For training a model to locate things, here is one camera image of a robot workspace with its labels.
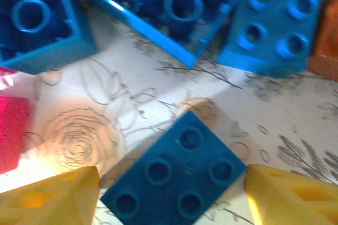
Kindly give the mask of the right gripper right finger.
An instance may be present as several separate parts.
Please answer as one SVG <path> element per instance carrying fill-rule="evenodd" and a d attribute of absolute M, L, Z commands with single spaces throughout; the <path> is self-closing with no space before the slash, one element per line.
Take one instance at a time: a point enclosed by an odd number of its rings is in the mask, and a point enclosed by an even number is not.
<path fill-rule="evenodd" d="M 245 190 L 255 224 L 337 224 L 337 185 L 249 165 Z"/>

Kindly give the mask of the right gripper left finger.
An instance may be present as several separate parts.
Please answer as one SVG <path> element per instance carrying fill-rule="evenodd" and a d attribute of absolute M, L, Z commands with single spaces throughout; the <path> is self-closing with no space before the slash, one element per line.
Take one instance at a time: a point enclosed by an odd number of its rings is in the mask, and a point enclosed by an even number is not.
<path fill-rule="evenodd" d="M 1 224 L 92 224 L 100 192 L 95 166 L 1 193 Z"/>

